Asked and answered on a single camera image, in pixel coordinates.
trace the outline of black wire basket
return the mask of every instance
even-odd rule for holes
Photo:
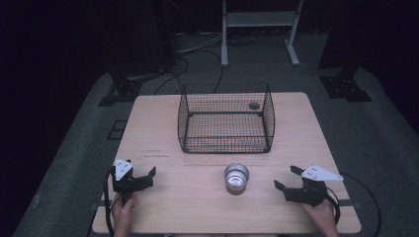
[[[186,84],[178,137],[187,153],[267,153],[275,132],[269,84]]]

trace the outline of human hand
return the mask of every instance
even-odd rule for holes
[[[336,228],[333,205],[329,200],[325,199],[317,206],[306,203],[302,203],[301,206],[325,237],[339,236],[338,229]]]
[[[123,204],[122,197],[115,196],[116,202],[112,207],[112,217],[114,218],[115,233],[114,237],[127,237],[131,233],[131,210],[134,207],[137,195],[131,197]]]

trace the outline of wire mesh basket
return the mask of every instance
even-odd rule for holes
[[[187,153],[266,153],[275,113],[269,84],[186,84],[178,137]]]

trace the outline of gray carpet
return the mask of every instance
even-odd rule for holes
[[[273,92],[306,93],[339,170],[361,180],[377,198],[382,214],[379,236],[417,236],[417,134],[384,93],[377,78],[362,68],[355,79],[372,102],[348,103],[328,98],[319,76],[336,75],[339,69],[316,69],[327,35],[296,36],[294,46],[300,67],[291,65],[284,38],[260,37],[248,46],[230,47],[229,65],[223,69],[221,83],[268,82]],[[205,40],[208,38],[180,38],[183,48]],[[219,43],[206,50],[219,55]],[[221,67],[211,53],[196,52],[183,58],[189,62],[188,70],[180,76],[184,83],[218,81]],[[179,73],[185,67],[186,63],[178,60],[173,71]],[[154,94],[172,76],[168,72],[145,82],[140,94]],[[111,77],[105,74],[92,88],[39,187],[38,202],[29,207],[15,236],[104,236],[91,231],[90,225],[95,203],[101,199],[104,176],[120,143],[107,138],[114,122],[128,119],[132,107],[132,103],[98,107],[111,85]],[[158,91],[158,94],[178,93],[176,80]],[[360,233],[350,236],[373,236],[377,210],[372,198],[349,178],[345,179],[345,185],[357,204],[363,226]]]

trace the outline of black stand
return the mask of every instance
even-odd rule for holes
[[[358,66],[346,66],[338,76],[320,77],[330,99],[346,99],[348,102],[370,102],[366,91],[354,80]]]

